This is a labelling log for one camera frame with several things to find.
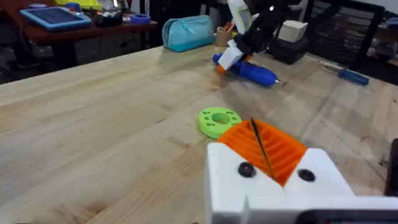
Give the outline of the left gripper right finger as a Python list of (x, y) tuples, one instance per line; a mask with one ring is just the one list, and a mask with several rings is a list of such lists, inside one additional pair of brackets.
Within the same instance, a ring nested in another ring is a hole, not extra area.
[(301, 142), (261, 121), (252, 120), (260, 159), (252, 164), (265, 173), (267, 186), (297, 197), (354, 195), (342, 174), (322, 149)]

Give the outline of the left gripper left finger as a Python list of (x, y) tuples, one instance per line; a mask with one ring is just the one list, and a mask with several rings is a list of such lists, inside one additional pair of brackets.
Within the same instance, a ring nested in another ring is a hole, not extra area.
[(227, 130), (206, 150), (207, 223), (267, 223), (283, 187), (269, 177), (269, 164), (250, 120)]

